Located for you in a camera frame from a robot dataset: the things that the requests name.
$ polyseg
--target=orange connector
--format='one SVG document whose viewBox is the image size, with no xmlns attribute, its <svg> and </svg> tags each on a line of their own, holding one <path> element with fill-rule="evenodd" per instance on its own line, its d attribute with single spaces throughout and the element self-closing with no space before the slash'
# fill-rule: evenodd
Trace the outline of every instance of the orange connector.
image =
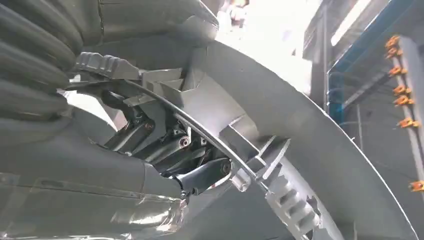
<svg viewBox="0 0 424 240">
<path fill-rule="evenodd" d="M 398 44 L 398 42 L 399 42 L 399 36 L 398 35 L 394 35 L 394 36 L 392 36 L 387 42 L 386 42 L 386 44 L 385 44 L 385 48 L 386 49 L 390 49 L 390 48 L 392 48 L 393 46 L 395 46 L 396 44 Z"/>
<path fill-rule="evenodd" d="M 411 89 L 409 87 L 405 87 L 403 85 L 399 85 L 397 86 L 395 89 L 393 89 L 393 93 L 395 96 L 398 96 L 400 94 L 410 94 L 411 93 Z"/>
<path fill-rule="evenodd" d="M 403 119 L 402 121 L 400 121 L 398 124 L 398 126 L 400 126 L 401 128 L 408 128 L 408 127 L 419 127 L 420 123 L 418 121 L 413 121 L 410 117 L 407 117 L 405 119 Z"/>
<path fill-rule="evenodd" d="M 388 50 L 387 56 L 385 58 L 389 59 L 389 58 L 394 57 L 395 55 L 401 56 L 402 54 L 404 54 L 404 51 L 397 49 L 396 47 L 392 47 Z"/>
<path fill-rule="evenodd" d="M 389 72 L 389 77 L 393 77 L 398 74 L 406 74 L 408 71 L 405 68 L 401 68 L 400 66 L 393 67 Z"/>
<path fill-rule="evenodd" d="M 423 192 L 424 191 L 424 181 L 415 181 L 409 184 L 409 189 L 411 192 Z"/>
<path fill-rule="evenodd" d="M 393 103 L 396 106 L 405 105 L 405 104 L 414 104 L 414 100 L 408 98 L 407 95 L 401 95 Z"/>
</svg>

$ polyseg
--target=curved metal flange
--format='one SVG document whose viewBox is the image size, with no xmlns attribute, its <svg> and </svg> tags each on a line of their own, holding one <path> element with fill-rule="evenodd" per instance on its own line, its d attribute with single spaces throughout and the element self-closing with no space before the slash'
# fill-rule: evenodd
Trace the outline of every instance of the curved metal flange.
<svg viewBox="0 0 424 240">
<path fill-rule="evenodd" d="M 315 212 L 314 208 L 306 201 L 306 199 L 300 197 L 296 188 L 286 179 L 284 175 L 278 176 L 281 169 L 280 161 L 289 147 L 290 139 L 281 139 L 279 137 L 272 136 L 261 149 L 257 149 L 234 127 L 232 127 L 232 125 L 237 122 L 236 120 L 232 122 L 228 128 L 225 128 L 224 134 L 222 135 L 224 138 L 227 137 L 226 141 L 231 141 L 234 140 L 234 138 L 237 138 L 237 141 L 233 143 L 236 145 L 238 144 L 238 146 L 229 147 L 223 142 L 223 140 L 215 137 L 204 126 L 202 126 L 202 124 L 197 122 L 171 101 L 134 82 L 129 80 L 125 81 L 129 85 L 140 90 L 143 94 L 162 102 L 167 108 L 175 113 L 176 118 L 183 124 L 191 127 L 203 138 L 207 139 L 215 147 L 231 158 L 233 162 L 236 163 L 237 167 L 240 168 L 238 169 L 238 173 L 241 171 L 241 174 L 244 173 L 261 186 L 262 190 L 265 192 L 265 198 L 268 204 L 280 220 L 287 226 L 288 230 L 296 240 L 308 240 L 309 238 L 305 234 L 319 227 L 321 222 L 319 214 Z M 253 157 L 250 159 L 245 158 L 249 155 L 244 154 L 245 157 L 242 158 L 238 154 L 240 151 L 246 149 L 252 150 L 248 151 L 253 154 Z M 257 163 L 253 164 L 254 161 L 259 162 L 260 167 L 257 167 Z"/>
</svg>

